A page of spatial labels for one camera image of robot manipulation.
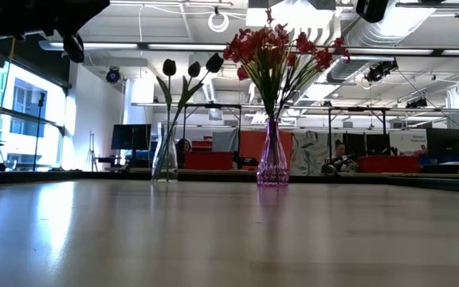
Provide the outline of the black monitor on stand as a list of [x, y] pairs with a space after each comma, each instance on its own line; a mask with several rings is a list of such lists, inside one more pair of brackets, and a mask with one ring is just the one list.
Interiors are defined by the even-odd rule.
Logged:
[[112, 150], [130, 151], [127, 161], [130, 167], [145, 167], [148, 159], [138, 157], [139, 151], [148, 151], [150, 147], [150, 124], [115, 124], [112, 131]]

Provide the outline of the black ceiling spotlight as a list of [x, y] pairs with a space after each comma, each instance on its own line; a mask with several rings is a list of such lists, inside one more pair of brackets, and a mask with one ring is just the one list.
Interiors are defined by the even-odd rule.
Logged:
[[369, 71], [364, 76], [364, 79], [369, 83], [375, 83], [381, 81], [383, 78], [390, 75], [392, 71], [398, 68], [398, 62], [393, 61], [381, 61], [377, 65], [372, 65]]

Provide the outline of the pink glass vase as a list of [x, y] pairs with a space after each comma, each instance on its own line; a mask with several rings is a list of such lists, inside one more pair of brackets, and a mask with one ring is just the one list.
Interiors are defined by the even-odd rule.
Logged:
[[264, 147], [257, 168], [259, 187], [286, 187], [289, 182], [287, 159], [277, 118], [269, 118]]

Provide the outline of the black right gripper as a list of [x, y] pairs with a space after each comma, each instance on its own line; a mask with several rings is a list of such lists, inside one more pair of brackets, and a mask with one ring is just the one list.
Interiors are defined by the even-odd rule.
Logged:
[[388, 0], [358, 0], [356, 13], [365, 21], [376, 23], [384, 18]]

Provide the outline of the clear glass vase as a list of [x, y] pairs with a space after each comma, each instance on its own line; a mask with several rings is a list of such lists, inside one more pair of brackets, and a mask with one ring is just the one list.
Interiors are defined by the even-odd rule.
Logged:
[[176, 123], [163, 120], [158, 123], [158, 142], [152, 163], [152, 182], [176, 182], [178, 157], [175, 143]]

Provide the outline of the grey cloth panel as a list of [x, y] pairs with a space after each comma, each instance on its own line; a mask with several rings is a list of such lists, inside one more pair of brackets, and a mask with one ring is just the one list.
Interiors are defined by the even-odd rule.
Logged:
[[238, 150], [238, 130], [236, 128], [213, 132], [212, 151], [235, 152]]

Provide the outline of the black desk frame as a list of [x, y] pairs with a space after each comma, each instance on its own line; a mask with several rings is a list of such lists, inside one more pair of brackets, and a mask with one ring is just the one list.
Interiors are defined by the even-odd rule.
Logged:
[[344, 112], [369, 112], [382, 123], [382, 133], [386, 133], [386, 112], [389, 108], [372, 108], [372, 107], [329, 107], [328, 108], [328, 152], [329, 158], [332, 157], [333, 141], [332, 141], [332, 121]]
[[232, 112], [234, 109], [237, 109], [239, 111], [238, 115], [235, 116], [238, 120], [238, 126], [237, 126], [237, 156], [240, 155], [240, 142], [241, 142], [241, 117], [242, 117], [242, 109], [243, 106], [241, 104], [217, 104], [217, 103], [206, 103], [206, 104], [186, 104], [184, 109], [183, 109], [183, 122], [182, 122], [182, 129], [183, 129], [183, 137], [186, 135], [186, 120], [188, 118], [188, 115], [186, 113], [188, 108], [194, 108], [193, 112], [197, 110], [198, 108], [205, 108], [205, 109], [228, 109], [230, 112]]

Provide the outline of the person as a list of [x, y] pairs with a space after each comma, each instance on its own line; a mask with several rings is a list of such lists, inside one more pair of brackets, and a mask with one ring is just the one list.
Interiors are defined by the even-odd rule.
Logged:
[[177, 143], [177, 161], [178, 168], [183, 169], [185, 167], [185, 154], [190, 152], [191, 144], [188, 139], [182, 138]]
[[346, 146], [340, 140], [335, 142], [335, 152], [327, 159], [321, 168], [325, 175], [338, 175], [340, 173], [356, 173], [359, 165], [354, 156], [345, 155]]

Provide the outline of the red bin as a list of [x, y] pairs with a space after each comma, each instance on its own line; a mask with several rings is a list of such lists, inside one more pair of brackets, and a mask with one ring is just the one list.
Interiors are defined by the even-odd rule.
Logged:
[[371, 155], [358, 158], [359, 170], [365, 173], [418, 173], [418, 157], [408, 155]]

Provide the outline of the red box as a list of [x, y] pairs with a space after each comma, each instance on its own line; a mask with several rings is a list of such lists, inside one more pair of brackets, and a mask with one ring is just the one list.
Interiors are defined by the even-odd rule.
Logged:
[[188, 170], [232, 170], [233, 154], [226, 151], [191, 151], [185, 154]]

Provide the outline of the black artificial tulip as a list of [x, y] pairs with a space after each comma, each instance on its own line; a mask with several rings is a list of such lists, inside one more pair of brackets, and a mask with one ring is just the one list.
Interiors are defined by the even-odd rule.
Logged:
[[173, 124], [171, 121], [171, 77], [176, 74], [177, 68], [175, 61], [167, 58], [163, 62], [163, 74], [167, 77], [167, 81], [162, 80], [160, 77], [157, 78], [159, 86], [163, 91], [166, 107], [167, 107], [167, 119], [164, 130], [161, 135], [161, 152], [159, 153], [160, 158], [157, 165], [156, 175], [158, 179], [164, 179], [166, 182], [170, 180], [170, 139]]
[[[199, 73], [201, 71], [201, 65], [199, 64], [198, 61], [193, 63], [192, 65], [189, 66], [187, 72], [189, 75], [189, 80], [186, 79], [186, 77], [182, 78], [182, 94], [180, 97], [180, 100], [177, 104], [177, 112], [175, 113], [174, 117], [174, 123], [177, 124], [177, 119], [179, 118], [179, 115], [182, 111], [182, 109], [185, 107], [185, 104], [187, 101], [193, 96], [195, 91], [198, 89], [198, 86], [195, 85], [193, 88], [190, 87], [191, 81], [199, 76]], [[175, 145], [175, 153], [176, 153], [176, 164], [175, 164], [175, 169], [170, 172], [170, 179], [171, 180], [177, 180], [178, 179], [178, 161], [177, 161], [177, 144]]]
[[224, 62], [224, 59], [220, 57], [218, 53], [213, 54], [209, 58], [209, 60], [206, 62], [206, 65], [205, 65], [206, 72], [202, 76], [202, 79], [197, 84], [195, 84], [198, 86], [198, 89], [195, 92], [197, 92], [203, 86], [203, 81], [210, 73], [216, 74], [220, 70], [223, 62]]

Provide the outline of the large black monitor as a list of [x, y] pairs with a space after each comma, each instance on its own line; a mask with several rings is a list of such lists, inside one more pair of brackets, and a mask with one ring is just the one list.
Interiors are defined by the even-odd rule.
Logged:
[[429, 128], [426, 138], [429, 155], [459, 155], [459, 129]]

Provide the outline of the orange partition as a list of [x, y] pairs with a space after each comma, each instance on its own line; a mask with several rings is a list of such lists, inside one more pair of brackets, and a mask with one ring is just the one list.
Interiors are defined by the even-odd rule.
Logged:
[[[261, 159], [261, 153], [265, 145], [266, 131], [242, 130], [240, 132], [240, 156], [246, 158]], [[290, 165], [292, 154], [292, 133], [280, 131], [280, 141], [282, 142], [287, 164]]]

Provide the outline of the white poster board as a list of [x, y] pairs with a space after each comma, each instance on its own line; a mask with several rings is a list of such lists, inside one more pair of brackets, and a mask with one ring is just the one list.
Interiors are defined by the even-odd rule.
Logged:
[[419, 156], [428, 152], [426, 131], [392, 131], [390, 149], [395, 155]]

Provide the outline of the thin background tripod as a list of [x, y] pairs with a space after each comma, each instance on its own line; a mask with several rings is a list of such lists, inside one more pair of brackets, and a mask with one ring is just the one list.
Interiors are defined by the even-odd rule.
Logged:
[[87, 163], [90, 166], [90, 171], [98, 171], [97, 166], [97, 157], [95, 156], [95, 134], [90, 131], [89, 132], [89, 142], [88, 142], [88, 154], [87, 154]]

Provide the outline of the black light stand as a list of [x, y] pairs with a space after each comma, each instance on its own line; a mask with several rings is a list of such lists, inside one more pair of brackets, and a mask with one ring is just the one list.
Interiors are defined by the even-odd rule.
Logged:
[[41, 111], [44, 106], [45, 102], [45, 93], [41, 92], [40, 93], [40, 98], [38, 101], [38, 116], [37, 116], [37, 132], [35, 135], [35, 149], [34, 149], [34, 155], [33, 155], [33, 171], [37, 170], [37, 149], [38, 149], [38, 141], [40, 137], [40, 130], [41, 130]]

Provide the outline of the leaf patterned panel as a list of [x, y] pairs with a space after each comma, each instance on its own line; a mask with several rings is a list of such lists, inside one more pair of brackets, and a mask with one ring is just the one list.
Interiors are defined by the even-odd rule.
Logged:
[[317, 176], [329, 157], [326, 132], [303, 131], [292, 134], [290, 174], [294, 176]]

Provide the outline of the red artificial flower spray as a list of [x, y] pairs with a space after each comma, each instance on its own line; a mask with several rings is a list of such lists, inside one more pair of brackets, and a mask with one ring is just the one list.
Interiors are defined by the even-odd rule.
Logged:
[[322, 48], [316, 47], [316, 49], [316, 59], [318, 61], [317, 68], [319, 71], [311, 80], [314, 80], [317, 76], [331, 68], [333, 63], [337, 60], [343, 60], [346, 64], [351, 62], [351, 54], [345, 46], [343, 37], [337, 37], [334, 41], [330, 42], [328, 46]]
[[250, 79], [253, 82], [253, 59], [257, 43], [254, 34], [257, 31], [240, 29], [239, 33], [234, 35], [233, 40], [227, 43], [223, 51], [225, 60], [239, 64], [237, 77], [240, 81]]
[[279, 117], [287, 102], [318, 73], [316, 52], [315, 44], [308, 40], [304, 32], [288, 47], [273, 119]]
[[286, 24], [272, 26], [272, 10], [265, 10], [267, 25], [258, 30], [253, 59], [253, 82], [257, 86], [265, 112], [270, 120], [276, 117], [281, 82], [287, 69], [289, 35]]

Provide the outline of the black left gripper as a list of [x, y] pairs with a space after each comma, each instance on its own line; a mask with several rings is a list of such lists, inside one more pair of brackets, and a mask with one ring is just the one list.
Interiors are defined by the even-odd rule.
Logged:
[[51, 37], [57, 31], [71, 61], [84, 61], [84, 43], [78, 31], [110, 5], [110, 0], [26, 0], [23, 32], [41, 31]]

